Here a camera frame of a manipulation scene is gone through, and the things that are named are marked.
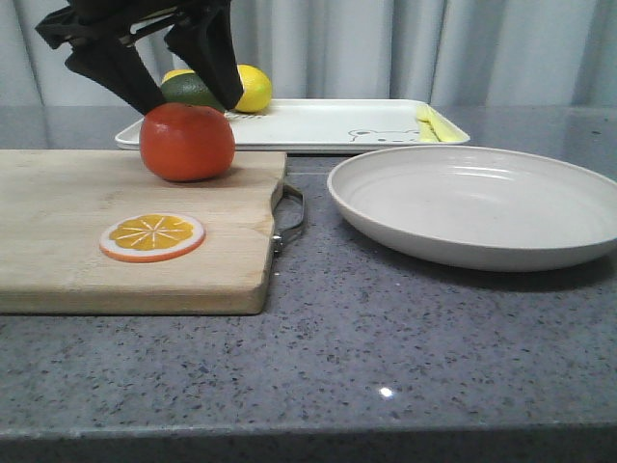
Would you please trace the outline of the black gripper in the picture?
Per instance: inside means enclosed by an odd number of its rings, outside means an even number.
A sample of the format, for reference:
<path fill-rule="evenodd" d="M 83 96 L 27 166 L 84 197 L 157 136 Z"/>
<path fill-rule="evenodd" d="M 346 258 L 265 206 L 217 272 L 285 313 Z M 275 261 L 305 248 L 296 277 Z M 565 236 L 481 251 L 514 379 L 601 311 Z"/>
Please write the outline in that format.
<path fill-rule="evenodd" d="M 164 104 L 159 86 L 132 44 L 168 27 L 168 49 L 233 109 L 244 93 L 233 48 L 229 1 L 69 1 L 36 31 L 52 48 L 75 44 L 66 67 L 147 114 Z"/>

